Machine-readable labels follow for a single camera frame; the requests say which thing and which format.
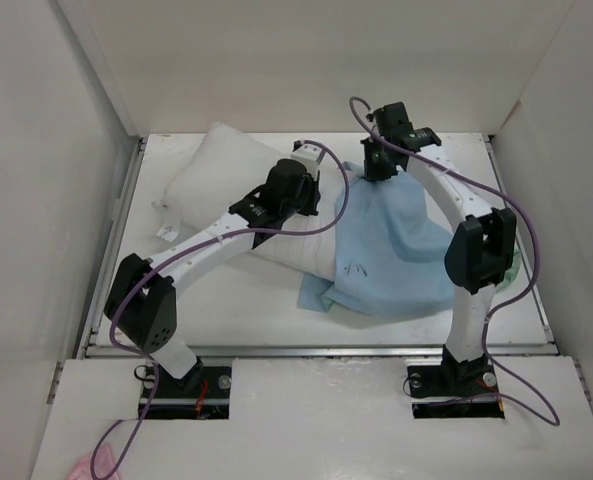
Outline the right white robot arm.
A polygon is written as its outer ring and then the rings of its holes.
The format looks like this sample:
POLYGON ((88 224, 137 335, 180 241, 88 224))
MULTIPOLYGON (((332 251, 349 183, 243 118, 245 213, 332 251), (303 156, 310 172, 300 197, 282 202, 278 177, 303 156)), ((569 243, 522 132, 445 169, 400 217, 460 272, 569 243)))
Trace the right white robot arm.
POLYGON ((366 119, 367 179, 380 182, 407 173, 430 195, 453 232, 444 256, 454 286, 450 332, 439 364, 408 366, 410 394, 422 399, 486 393, 496 385, 483 338, 486 316, 513 263, 516 216, 478 195, 474 183, 446 158, 439 136, 430 128, 415 128, 403 103, 369 110, 366 119))

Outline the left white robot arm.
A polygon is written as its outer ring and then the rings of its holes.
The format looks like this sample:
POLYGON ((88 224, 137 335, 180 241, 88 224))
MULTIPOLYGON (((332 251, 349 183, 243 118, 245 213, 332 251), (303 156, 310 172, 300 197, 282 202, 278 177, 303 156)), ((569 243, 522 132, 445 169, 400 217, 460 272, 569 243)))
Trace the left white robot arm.
POLYGON ((121 332, 137 352, 155 361, 174 394, 193 394, 203 368, 176 333, 178 298, 222 263, 283 234, 293 216, 316 215, 321 161, 320 152, 307 156, 298 149, 201 232, 162 253, 130 254, 120 262, 104 307, 110 331, 121 332))

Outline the white pillow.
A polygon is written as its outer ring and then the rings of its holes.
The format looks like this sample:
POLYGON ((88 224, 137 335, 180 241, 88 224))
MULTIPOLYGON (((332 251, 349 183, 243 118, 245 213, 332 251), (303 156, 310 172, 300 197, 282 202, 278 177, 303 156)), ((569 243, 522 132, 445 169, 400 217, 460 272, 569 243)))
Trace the white pillow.
POLYGON ((172 242, 186 225, 202 231, 225 213, 256 228, 254 253, 327 280, 335 273, 331 223, 345 190, 331 159, 316 165, 314 146, 284 154, 226 124, 213 124, 165 187, 155 208, 158 237, 172 242))

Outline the blue pillowcase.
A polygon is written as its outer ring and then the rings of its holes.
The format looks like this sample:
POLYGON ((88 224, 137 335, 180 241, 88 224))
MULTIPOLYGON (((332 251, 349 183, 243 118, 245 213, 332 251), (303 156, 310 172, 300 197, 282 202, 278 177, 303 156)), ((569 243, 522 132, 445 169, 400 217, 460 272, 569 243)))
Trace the blue pillowcase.
POLYGON ((350 182, 336 201, 344 215, 322 255, 331 271, 304 274, 298 307, 327 313, 339 305, 385 319, 451 309, 444 256, 452 234, 429 218, 421 184, 404 172, 368 182, 361 166, 344 167, 350 182))

